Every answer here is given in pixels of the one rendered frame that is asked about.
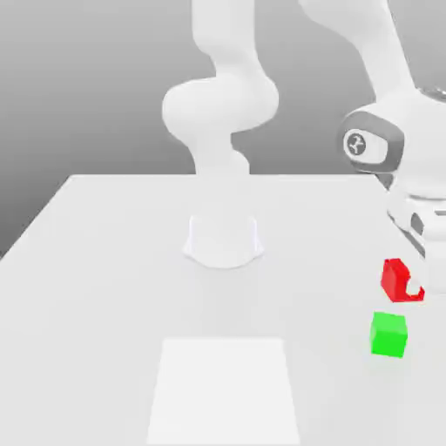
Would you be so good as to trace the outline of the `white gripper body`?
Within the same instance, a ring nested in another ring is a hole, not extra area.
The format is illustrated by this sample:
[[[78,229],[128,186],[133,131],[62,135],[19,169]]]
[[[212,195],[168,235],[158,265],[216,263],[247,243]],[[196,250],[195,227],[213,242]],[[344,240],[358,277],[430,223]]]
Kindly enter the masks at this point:
[[[387,214],[415,249],[402,256],[412,281],[446,295],[446,204],[403,204]]]

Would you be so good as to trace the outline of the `small red cube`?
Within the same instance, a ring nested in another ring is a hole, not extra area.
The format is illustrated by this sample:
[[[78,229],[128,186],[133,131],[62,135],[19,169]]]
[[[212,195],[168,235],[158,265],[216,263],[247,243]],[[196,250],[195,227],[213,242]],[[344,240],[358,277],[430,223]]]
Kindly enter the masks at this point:
[[[381,286],[392,302],[423,301],[425,291],[419,287],[415,294],[408,292],[411,279],[408,267],[400,258],[386,259],[383,263]]]

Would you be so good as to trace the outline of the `small green cube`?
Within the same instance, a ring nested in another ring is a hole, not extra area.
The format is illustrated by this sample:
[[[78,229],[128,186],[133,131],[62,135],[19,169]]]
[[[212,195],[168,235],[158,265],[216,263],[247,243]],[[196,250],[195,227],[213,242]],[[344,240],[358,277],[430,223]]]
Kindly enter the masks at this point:
[[[404,315],[374,312],[369,336],[372,354],[403,358],[408,337]]]

